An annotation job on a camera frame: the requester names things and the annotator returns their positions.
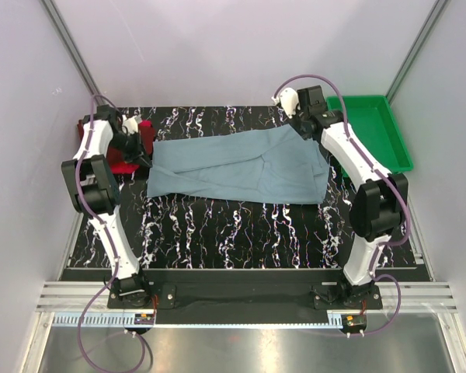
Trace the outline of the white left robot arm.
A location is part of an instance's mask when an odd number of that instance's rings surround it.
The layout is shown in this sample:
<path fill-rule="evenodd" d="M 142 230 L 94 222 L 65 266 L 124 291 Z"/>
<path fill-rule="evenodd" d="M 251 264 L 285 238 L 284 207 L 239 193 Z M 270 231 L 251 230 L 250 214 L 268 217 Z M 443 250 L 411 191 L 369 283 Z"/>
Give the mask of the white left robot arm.
<path fill-rule="evenodd" d="M 151 302 L 152 289 L 130 247 L 120 218 L 119 184 L 107 153 L 122 153 L 123 161 L 151 167 L 139 130 L 139 117 L 125 117 L 106 104 L 93 108 L 82 120 L 81 144 L 73 159 L 61 164 L 61 172 L 74 209 L 84 214 L 100 238 L 110 260 L 110 308 L 143 308 Z"/>

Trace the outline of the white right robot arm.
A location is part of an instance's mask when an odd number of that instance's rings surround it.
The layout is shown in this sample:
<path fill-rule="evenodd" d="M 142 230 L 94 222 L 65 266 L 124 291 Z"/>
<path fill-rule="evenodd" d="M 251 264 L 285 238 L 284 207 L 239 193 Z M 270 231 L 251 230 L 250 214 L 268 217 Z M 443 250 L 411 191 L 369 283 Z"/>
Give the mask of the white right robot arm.
<path fill-rule="evenodd" d="M 294 93 L 292 125 L 303 139 L 317 141 L 344 168 L 356 195 L 349 211 L 355 238 L 343 275 L 316 299 L 327 305 L 361 306 L 374 291 L 384 245 L 407 218 L 408 180 L 379 163 L 345 122 L 343 110 L 330 110 L 319 85 Z"/>

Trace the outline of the light blue t shirt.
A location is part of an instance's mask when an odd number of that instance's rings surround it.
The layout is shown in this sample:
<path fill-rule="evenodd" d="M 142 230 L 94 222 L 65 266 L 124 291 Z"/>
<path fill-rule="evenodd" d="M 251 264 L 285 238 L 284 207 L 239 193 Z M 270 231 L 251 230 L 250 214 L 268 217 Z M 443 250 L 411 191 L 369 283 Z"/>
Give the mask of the light blue t shirt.
<path fill-rule="evenodd" d="M 155 143 L 147 196 L 320 204 L 329 164 L 290 125 Z"/>

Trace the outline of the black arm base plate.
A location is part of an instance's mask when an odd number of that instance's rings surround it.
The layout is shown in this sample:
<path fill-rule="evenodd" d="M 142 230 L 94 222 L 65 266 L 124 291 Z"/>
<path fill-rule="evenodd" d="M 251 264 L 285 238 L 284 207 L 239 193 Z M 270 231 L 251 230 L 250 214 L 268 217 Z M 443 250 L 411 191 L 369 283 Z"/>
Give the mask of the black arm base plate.
<path fill-rule="evenodd" d="M 381 310 L 383 302 L 376 285 L 346 298 L 338 286 L 307 283 L 156 283 L 150 295 L 108 296 L 110 309 L 178 309 L 188 305 L 293 305 L 317 310 Z"/>

